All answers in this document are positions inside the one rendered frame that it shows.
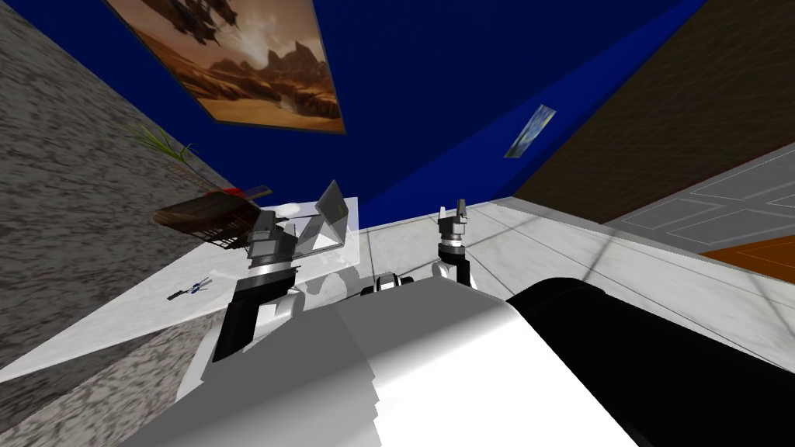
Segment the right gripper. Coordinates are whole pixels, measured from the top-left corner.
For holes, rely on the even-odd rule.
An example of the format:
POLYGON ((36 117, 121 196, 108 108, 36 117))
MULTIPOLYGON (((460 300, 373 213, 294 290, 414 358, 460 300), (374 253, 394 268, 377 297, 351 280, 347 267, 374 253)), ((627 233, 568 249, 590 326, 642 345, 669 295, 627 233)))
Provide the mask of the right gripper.
POLYGON ((457 200, 456 216, 446 217, 444 206, 439 207, 438 228, 441 239, 462 241, 467 224, 467 207, 464 199, 457 200))

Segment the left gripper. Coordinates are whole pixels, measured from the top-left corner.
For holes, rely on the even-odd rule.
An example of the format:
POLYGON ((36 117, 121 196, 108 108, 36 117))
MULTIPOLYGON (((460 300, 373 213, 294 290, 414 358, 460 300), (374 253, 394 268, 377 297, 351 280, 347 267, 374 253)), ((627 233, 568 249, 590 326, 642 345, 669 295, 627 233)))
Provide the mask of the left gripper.
POLYGON ((280 226, 279 222, 288 221, 287 218, 276 217, 272 210, 261 210, 259 216, 248 235, 247 255, 251 260, 266 258, 269 261, 286 261, 295 253, 297 237, 294 226, 280 226))

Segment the dark brown wicker basket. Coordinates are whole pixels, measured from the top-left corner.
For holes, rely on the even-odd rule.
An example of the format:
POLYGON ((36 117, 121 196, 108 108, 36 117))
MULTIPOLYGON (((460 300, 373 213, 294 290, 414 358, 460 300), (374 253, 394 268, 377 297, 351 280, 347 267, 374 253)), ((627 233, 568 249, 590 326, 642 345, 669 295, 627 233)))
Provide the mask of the dark brown wicker basket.
POLYGON ((153 221, 230 250, 246 245, 260 213, 261 209, 246 199, 212 192, 159 209, 153 221))

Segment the grey laptop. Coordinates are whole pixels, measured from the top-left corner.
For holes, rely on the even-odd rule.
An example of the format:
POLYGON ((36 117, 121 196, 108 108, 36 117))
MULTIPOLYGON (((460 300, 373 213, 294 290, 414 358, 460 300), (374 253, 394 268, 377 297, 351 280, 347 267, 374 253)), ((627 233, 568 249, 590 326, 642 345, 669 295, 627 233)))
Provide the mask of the grey laptop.
POLYGON ((345 244, 349 223, 349 207, 335 180, 315 203, 316 215, 311 216, 297 239, 294 259, 306 258, 345 244))

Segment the black and blue pen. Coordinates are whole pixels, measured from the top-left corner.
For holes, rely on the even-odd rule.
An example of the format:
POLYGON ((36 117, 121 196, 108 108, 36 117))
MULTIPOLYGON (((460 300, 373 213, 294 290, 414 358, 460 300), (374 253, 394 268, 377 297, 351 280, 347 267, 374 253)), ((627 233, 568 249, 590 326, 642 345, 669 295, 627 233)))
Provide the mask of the black and blue pen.
POLYGON ((206 277, 206 278, 202 279, 201 281, 194 283, 194 284, 193 284, 192 286, 190 286, 188 289, 179 290, 179 291, 177 291, 177 292, 174 292, 173 294, 171 294, 170 296, 168 296, 168 297, 166 298, 166 300, 173 300, 173 299, 175 299, 177 296, 181 296, 181 295, 185 295, 185 294, 195 294, 195 293, 198 293, 198 292, 199 292, 199 291, 201 291, 201 290, 205 290, 205 289, 206 289, 206 287, 207 287, 209 284, 211 284, 212 282, 213 282, 213 280, 212 280, 212 279, 210 279, 209 277, 206 277))

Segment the green plant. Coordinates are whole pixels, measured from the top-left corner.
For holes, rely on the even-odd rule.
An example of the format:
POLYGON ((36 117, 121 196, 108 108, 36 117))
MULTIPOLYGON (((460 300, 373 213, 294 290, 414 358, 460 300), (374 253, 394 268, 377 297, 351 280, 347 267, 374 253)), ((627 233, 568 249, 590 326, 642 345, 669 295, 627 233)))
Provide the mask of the green plant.
POLYGON ((158 128, 157 133, 153 133, 143 124, 126 126, 126 130, 128 138, 137 146, 164 154, 183 164, 188 164, 187 154, 198 154, 193 144, 181 145, 172 142, 161 127, 158 128))

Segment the white table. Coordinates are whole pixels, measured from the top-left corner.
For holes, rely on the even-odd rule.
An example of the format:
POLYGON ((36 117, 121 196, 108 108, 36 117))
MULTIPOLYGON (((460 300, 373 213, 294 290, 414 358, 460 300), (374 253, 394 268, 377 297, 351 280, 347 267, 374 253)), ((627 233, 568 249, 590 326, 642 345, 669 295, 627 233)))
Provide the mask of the white table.
POLYGON ((0 369, 0 383, 223 310, 249 264, 243 248, 201 244, 0 369), (205 290, 166 300, 206 277, 205 290))

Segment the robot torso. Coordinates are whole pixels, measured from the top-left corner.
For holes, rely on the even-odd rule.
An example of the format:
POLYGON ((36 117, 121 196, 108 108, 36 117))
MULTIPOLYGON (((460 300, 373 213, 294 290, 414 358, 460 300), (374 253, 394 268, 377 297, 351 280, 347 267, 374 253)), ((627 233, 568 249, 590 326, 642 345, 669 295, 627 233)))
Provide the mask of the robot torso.
POLYGON ((507 302, 432 277, 308 310, 120 447, 637 447, 507 302))

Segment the brown desert landscape painting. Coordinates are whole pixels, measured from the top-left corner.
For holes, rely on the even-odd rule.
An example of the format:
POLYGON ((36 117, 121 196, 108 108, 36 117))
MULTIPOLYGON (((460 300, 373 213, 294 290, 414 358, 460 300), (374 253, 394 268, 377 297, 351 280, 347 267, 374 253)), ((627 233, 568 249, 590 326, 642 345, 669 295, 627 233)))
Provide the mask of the brown desert landscape painting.
POLYGON ((104 0, 219 123, 342 134, 313 0, 104 0))

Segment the grey panelled door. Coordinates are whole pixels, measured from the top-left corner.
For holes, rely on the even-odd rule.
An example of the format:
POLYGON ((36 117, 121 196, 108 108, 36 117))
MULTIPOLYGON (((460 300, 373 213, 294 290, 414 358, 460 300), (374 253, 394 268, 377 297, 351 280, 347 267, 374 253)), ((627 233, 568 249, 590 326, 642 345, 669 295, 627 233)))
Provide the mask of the grey panelled door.
POLYGON ((795 142, 607 226, 697 254, 795 235, 795 142))

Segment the orange-brown wooden door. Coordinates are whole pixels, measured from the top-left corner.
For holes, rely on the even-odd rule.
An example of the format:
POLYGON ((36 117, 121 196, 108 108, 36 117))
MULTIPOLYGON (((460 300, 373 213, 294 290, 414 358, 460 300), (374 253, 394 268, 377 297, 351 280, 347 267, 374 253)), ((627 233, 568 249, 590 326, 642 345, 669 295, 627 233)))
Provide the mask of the orange-brown wooden door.
POLYGON ((700 255, 795 284, 795 234, 708 251, 700 255))

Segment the small blue wall picture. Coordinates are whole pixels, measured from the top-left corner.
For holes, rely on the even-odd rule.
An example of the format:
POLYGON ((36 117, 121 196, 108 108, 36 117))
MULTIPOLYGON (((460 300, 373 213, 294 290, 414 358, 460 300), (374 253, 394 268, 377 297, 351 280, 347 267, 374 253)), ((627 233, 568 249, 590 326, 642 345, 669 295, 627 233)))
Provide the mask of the small blue wall picture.
POLYGON ((505 154, 506 158, 521 158, 544 127, 554 118, 557 110, 540 104, 505 154))

